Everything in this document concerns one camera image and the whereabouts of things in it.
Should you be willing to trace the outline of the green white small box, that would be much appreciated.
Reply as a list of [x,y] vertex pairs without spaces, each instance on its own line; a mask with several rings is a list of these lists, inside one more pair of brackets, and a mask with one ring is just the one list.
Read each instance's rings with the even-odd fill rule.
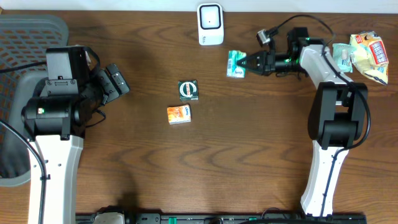
[[246,57],[246,53],[239,50],[230,50],[228,52],[228,63],[226,76],[230,78],[244,78],[246,69],[238,66],[238,60]]

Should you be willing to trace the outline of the teal snack packet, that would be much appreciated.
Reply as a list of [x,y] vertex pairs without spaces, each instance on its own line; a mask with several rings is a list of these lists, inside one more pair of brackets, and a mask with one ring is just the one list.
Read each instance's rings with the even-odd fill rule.
[[333,44],[333,60],[337,64],[338,68],[343,73],[352,73],[353,64],[351,56],[356,50],[355,47],[349,44]]

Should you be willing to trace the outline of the round green label package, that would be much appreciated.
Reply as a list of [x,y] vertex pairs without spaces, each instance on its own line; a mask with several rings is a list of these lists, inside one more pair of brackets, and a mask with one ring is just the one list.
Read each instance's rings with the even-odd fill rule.
[[198,100],[198,85],[196,80],[178,82],[180,101]]

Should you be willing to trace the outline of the orange small snack box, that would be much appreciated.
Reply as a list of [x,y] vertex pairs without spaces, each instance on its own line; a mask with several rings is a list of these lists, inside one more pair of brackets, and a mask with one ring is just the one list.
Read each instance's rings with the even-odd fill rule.
[[190,105],[168,107],[167,116],[169,124],[189,123],[192,120]]

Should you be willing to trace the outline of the white blue snack bag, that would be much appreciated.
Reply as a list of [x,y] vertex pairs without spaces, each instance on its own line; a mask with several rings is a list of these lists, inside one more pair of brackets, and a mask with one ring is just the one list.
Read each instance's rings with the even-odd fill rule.
[[354,47],[351,61],[366,78],[382,85],[388,84],[386,48],[382,38],[375,31],[351,34],[349,44]]

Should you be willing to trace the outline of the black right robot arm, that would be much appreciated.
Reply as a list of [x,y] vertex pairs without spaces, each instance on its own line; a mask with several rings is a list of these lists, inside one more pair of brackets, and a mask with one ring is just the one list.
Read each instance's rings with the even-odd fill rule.
[[268,50],[248,55],[237,64],[264,76],[304,73],[313,82],[317,91],[307,123],[313,158],[300,203],[307,216],[329,217],[345,157],[362,142],[362,130],[369,126],[368,88],[347,77],[333,61],[326,42],[310,37],[307,28],[295,27],[288,32],[284,54],[275,49],[277,33],[276,27],[260,30],[256,39]]

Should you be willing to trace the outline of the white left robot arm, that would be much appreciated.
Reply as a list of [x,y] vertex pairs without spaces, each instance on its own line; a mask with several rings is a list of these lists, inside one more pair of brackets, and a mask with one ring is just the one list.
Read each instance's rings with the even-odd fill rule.
[[128,93],[111,63],[77,77],[51,80],[32,72],[17,87],[24,142],[31,152],[29,223],[76,223],[76,181],[85,131],[100,107]]

